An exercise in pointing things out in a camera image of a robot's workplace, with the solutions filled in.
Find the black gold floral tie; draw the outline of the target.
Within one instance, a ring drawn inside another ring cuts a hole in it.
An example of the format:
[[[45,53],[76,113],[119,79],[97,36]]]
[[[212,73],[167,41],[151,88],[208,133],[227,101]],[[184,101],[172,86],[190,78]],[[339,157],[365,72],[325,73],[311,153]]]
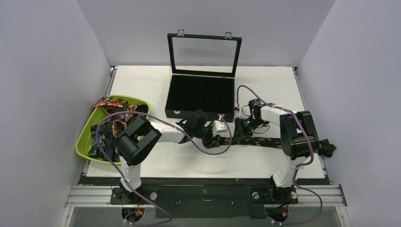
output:
[[[234,137],[231,142],[232,145],[248,145],[260,146],[269,148],[281,148],[280,138],[266,138],[266,137]],[[315,152],[320,156],[332,157],[337,147],[331,144],[327,139],[321,140],[315,149]]]

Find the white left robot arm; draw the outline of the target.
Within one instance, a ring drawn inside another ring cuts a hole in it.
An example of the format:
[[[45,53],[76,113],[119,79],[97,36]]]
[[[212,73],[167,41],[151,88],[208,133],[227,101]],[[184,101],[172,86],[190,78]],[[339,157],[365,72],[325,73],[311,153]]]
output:
[[[124,189],[123,198],[128,203],[140,200],[140,165],[157,143],[183,144],[196,138],[202,141],[204,148],[214,148],[219,147],[220,135],[227,130],[228,126],[221,119],[209,122],[201,110],[174,125],[151,122],[142,116],[133,120],[115,141],[123,172],[120,186]]]

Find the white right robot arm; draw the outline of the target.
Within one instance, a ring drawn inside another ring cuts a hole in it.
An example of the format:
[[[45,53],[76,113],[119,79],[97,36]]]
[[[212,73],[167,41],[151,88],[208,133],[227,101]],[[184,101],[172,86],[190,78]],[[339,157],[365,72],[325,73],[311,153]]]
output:
[[[279,126],[280,145],[285,156],[272,176],[275,184],[266,190],[267,197],[278,202],[285,197],[285,188],[294,184],[299,169],[314,161],[319,139],[313,117],[309,111],[293,112],[280,106],[262,104],[259,99],[249,101],[248,106],[251,112],[248,118],[235,118],[232,143],[251,137],[253,130],[262,125]]]

